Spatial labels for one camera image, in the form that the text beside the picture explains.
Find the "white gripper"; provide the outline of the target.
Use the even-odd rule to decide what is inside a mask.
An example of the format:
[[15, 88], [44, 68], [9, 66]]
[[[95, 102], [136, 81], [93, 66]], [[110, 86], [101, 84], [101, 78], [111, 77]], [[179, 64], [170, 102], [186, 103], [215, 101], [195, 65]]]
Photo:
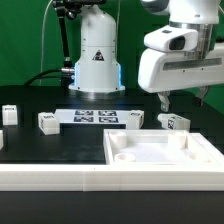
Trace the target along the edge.
[[217, 43], [204, 59], [197, 59], [198, 37], [194, 29], [171, 26], [144, 37], [147, 49], [140, 59], [138, 84], [147, 92], [158, 93], [163, 112], [170, 107], [170, 92], [164, 91], [200, 87], [196, 98], [202, 106], [209, 85], [224, 83], [224, 43]]

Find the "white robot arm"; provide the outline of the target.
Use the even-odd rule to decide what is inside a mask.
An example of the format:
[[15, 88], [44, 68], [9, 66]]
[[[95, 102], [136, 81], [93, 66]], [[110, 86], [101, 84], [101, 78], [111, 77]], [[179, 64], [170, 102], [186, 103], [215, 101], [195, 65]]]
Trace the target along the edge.
[[[222, 0], [140, 0], [169, 24], [144, 37], [146, 50], [138, 70], [139, 86], [156, 93], [169, 110], [169, 92], [197, 87], [203, 101], [209, 87], [224, 84], [224, 43], [215, 41]], [[82, 7], [81, 56], [70, 89], [88, 98], [123, 91], [116, 61], [116, 23], [95, 4]]]

